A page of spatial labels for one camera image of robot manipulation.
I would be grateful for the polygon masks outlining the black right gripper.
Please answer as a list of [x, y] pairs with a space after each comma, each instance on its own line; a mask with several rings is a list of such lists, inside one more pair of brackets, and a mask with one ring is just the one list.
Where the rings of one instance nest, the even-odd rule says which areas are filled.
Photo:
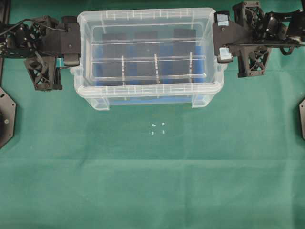
[[233, 6], [234, 21], [227, 10], [214, 13], [213, 45], [219, 64], [228, 64], [236, 57], [238, 77], [265, 73], [273, 48], [286, 54], [286, 16], [263, 12], [260, 2], [245, 1]]

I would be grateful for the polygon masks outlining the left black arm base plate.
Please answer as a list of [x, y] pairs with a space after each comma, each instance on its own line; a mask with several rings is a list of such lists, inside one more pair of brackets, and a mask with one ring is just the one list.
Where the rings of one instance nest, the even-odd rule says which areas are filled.
[[0, 147], [3, 148], [14, 137], [16, 103], [0, 88]]

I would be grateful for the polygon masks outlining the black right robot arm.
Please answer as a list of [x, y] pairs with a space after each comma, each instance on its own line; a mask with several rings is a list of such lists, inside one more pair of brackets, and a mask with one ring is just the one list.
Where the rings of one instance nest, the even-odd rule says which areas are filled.
[[233, 6], [234, 21], [228, 11], [214, 13], [213, 45], [219, 64], [238, 60], [238, 77], [263, 75], [269, 55], [278, 48], [290, 55], [305, 44], [305, 11], [265, 13], [259, 1]]

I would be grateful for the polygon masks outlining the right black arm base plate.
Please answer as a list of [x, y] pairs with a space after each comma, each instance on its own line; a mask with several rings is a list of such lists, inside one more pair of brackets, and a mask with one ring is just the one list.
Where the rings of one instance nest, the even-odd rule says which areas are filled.
[[305, 99], [299, 104], [299, 114], [300, 114], [300, 123], [301, 123], [301, 131], [302, 138], [305, 140]]

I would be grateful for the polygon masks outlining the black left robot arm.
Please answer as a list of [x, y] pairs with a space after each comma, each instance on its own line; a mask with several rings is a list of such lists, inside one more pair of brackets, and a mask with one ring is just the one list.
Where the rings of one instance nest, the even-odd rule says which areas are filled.
[[75, 16], [61, 21], [50, 16], [24, 19], [16, 24], [0, 24], [0, 55], [23, 59], [37, 91], [62, 90], [61, 67], [77, 67], [81, 58], [80, 25]]

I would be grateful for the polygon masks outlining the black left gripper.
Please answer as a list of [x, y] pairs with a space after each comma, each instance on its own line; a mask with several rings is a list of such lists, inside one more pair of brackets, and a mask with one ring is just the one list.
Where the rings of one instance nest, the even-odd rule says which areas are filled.
[[49, 16], [33, 19], [29, 29], [19, 27], [18, 45], [26, 53], [24, 65], [34, 89], [61, 90], [61, 69], [76, 67], [81, 58], [81, 32], [76, 16]]

